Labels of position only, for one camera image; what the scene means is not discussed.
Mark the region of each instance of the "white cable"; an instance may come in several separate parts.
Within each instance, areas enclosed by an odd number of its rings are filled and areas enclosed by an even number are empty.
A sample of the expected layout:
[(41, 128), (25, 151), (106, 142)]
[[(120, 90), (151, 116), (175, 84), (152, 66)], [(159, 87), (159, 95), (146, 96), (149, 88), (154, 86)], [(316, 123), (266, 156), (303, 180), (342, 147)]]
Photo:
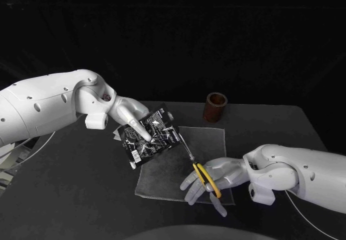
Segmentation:
[(37, 151), (21, 163), (18, 163), (17, 165), (14, 165), (14, 166), (9, 167), (8, 169), (4, 169), (4, 170), (0, 171), (0, 173), (9, 171), (9, 170), (14, 169), (14, 168), (17, 168), (19, 165), (22, 165), (22, 164), (37, 155), (37, 153), (43, 150), (43, 148), (44, 148), (44, 147), (47, 146), (47, 144), (50, 143), (50, 140), (53, 139), (55, 133), (57, 133), (57, 132), (53, 133), (50, 139), (47, 140), (47, 142), (45, 142), (45, 144), (43, 145), (43, 147), (38, 149), (38, 151)]
[(22, 147), (31, 140), (32, 140), (32, 138), (27, 139), (25, 142), (22, 142), (6, 154), (4, 154), (4, 155), (0, 156), (0, 159), (2, 159), (8, 154), (11, 154), (12, 151), (15, 151), (19, 147)]
[(298, 208), (298, 206), (296, 206), (296, 204), (295, 204), (295, 201), (293, 201), (293, 199), (292, 199), (288, 191), (286, 191), (286, 194), (288, 194), (288, 196), (289, 196), (289, 198), (290, 198), (290, 202), (292, 202), (293, 206), (295, 206), (296, 209), (298, 209), (298, 212), (301, 213), (301, 215), (302, 215), (302, 217), (306, 219), (306, 221), (311, 223), (311, 225), (312, 225), (328, 237), (331, 237), (331, 238), (335, 239), (335, 240), (339, 240), (338, 238), (335, 238), (334, 236), (331, 236), (329, 234), (327, 234), (327, 233), (312, 224), (312, 222), (309, 221), (309, 219), (305, 217), (302, 211), (299, 210), (299, 208)]

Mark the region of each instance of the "dark table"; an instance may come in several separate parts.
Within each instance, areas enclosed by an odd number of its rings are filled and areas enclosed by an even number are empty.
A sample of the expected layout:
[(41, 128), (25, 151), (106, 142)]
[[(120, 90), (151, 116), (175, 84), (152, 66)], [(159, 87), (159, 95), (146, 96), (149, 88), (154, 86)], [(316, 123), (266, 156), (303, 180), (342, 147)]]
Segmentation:
[[(149, 109), (161, 102), (143, 102)], [(224, 118), (208, 123), (204, 103), (168, 102), (179, 126), (226, 129), (227, 156), (241, 158), (263, 144), (327, 151), (303, 110), (285, 105), (228, 104)], [(146, 199), (135, 195), (141, 169), (129, 164), (117, 123), (87, 129), (86, 117), (61, 129), (21, 168), (0, 197), (0, 239), (117, 240), (146, 230), (185, 224), (231, 227), (277, 239), (328, 239), (299, 215), (285, 192), (273, 206), (252, 201), (249, 183), (236, 187), (236, 206), (224, 218), (210, 204)], [(34, 151), (45, 143), (44, 136)], [(298, 197), (316, 226), (346, 238), (345, 214)]]

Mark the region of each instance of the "gray cloth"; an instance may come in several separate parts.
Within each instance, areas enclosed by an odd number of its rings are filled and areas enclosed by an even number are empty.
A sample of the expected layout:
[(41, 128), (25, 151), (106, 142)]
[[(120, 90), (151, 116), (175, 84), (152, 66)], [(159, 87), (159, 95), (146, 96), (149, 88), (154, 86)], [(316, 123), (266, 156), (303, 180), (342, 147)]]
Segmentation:
[[(185, 126), (179, 129), (192, 154), (203, 165), (210, 160), (227, 156), (224, 129)], [(191, 187), (182, 191), (181, 184), (192, 171), (192, 161), (181, 144), (142, 166), (135, 194), (143, 198), (185, 201)], [(223, 205), (234, 205), (231, 188), (224, 189), (221, 193)], [(197, 202), (211, 204), (210, 193), (204, 193)]]

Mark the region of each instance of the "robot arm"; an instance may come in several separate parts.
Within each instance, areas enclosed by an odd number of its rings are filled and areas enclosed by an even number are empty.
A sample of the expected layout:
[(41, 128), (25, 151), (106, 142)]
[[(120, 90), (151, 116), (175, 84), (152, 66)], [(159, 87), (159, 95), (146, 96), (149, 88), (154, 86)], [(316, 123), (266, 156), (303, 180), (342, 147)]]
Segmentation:
[(117, 95), (103, 77), (81, 69), (17, 82), (0, 91), (0, 147), (47, 135), (89, 114), (90, 129), (106, 129), (109, 115), (130, 124), (143, 138), (152, 136), (138, 119), (149, 113), (135, 99)]
[[(346, 157), (339, 154), (267, 144), (243, 159), (223, 157), (205, 166), (220, 189), (250, 181), (250, 196), (257, 203), (272, 205), (276, 201), (273, 190), (289, 190), (303, 200), (346, 214)], [(182, 183), (182, 190), (200, 181), (192, 175)], [(201, 196), (195, 185), (185, 198), (191, 205)], [(210, 184), (207, 191), (214, 191)]]

